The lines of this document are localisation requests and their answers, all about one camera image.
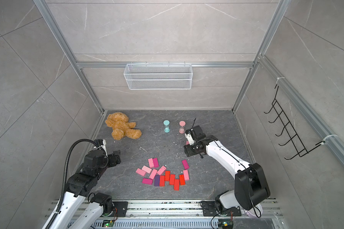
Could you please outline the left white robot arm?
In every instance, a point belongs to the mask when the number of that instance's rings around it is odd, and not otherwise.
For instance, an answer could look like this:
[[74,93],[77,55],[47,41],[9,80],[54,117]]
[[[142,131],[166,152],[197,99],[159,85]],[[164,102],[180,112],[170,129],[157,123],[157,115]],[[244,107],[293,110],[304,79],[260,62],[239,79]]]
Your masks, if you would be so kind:
[[120,163],[119,150],[108,155],[102,148],[99,148],[85,155],[81,167],[67,180],[62,197],[43,228],[67,229],[70,220],[85,200],[89,201],[88,207],[71,225],[72,229],[88,229],[102,215],[109,216],[116,213],[117,208],[110,195],[92,194],[91,190],[108,168],[115,167]]

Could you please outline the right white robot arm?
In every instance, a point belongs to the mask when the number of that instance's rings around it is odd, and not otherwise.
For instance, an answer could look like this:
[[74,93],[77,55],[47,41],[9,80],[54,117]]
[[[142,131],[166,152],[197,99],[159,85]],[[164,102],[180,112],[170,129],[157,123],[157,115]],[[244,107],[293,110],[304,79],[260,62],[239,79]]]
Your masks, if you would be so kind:
[[190,156],[208,155],[219,162],[234,178],[232,191],[226,191],[216,197],[215,208],[218,212],[242,207],[253,210],[255,217],[262,216],[259,206],[270,197],[270,189],[263,168],[258,163],[249,163],[228,150],[215,136],[206,135],[200,126],[187,129],[184,146],[185,154]]

